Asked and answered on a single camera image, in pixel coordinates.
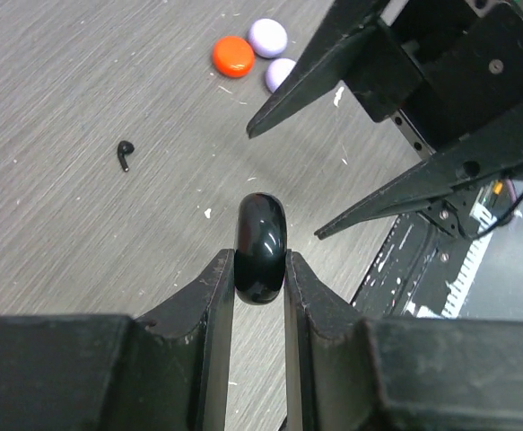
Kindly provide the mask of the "lilac earbud charging case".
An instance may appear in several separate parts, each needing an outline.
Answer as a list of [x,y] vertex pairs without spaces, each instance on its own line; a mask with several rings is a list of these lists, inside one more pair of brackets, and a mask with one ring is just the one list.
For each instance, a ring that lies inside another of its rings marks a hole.
[[254,52],[263,58],[278,57],[287,47],[287,31],[276,20],[258,19],[248,30],[248,43]]

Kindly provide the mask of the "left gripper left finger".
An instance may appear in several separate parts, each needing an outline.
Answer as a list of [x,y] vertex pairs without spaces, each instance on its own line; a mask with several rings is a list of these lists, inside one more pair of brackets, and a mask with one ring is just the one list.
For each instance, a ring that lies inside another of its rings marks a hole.
[[0,316],[0,430],[222,430],[233,253],[146,314]]

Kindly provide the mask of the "orange earbud case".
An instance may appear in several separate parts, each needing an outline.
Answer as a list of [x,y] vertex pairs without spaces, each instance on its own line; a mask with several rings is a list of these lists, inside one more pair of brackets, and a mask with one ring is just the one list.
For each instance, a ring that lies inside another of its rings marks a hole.
[[213,48],[212,62],[215,69],[230,78],[247,75],[255,64],[253,48],[241,37],[225,36]]

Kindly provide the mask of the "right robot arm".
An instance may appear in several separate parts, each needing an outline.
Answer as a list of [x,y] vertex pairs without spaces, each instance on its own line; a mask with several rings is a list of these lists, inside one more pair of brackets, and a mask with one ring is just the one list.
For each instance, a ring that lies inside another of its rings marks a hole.
[[296,66],[248,123],[259,136],[344,84],[392,121],[414,167],[320,227],[325,239],[418,212],[454,237],[507,224],[523,200],[523,1],[336,1]]

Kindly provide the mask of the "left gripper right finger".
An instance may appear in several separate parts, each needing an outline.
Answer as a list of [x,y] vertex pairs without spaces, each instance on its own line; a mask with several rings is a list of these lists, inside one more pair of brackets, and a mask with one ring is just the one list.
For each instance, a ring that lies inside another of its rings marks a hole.
[[523,322],[362,317],[285,258],[291,430],[523,430]]

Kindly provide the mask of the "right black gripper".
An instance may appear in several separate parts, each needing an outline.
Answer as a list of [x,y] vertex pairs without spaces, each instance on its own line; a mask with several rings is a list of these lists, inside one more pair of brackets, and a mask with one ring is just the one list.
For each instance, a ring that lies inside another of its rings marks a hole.
[[320,240],[470,187],[523,180],[523,1],[410,1],[344,82],[373,121],[406,123],[435,151],[472,135],[317,229]]

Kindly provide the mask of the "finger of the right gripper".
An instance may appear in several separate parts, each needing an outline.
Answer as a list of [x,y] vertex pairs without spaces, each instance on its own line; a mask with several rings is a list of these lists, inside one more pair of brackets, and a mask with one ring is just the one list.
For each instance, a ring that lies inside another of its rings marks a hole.
[[335,0],[293,70],[247,124],[248,136],[264,134],[333,90],[378,28],[386,7],[382,0]]

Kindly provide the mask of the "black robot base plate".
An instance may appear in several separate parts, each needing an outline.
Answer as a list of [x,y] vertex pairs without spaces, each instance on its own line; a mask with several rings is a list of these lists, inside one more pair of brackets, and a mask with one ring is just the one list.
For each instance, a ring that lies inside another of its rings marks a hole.
[[351,305],[372,317],[439,315],[449,289],[438,273],[440,232],[417,214],[399,216],[354,294]]

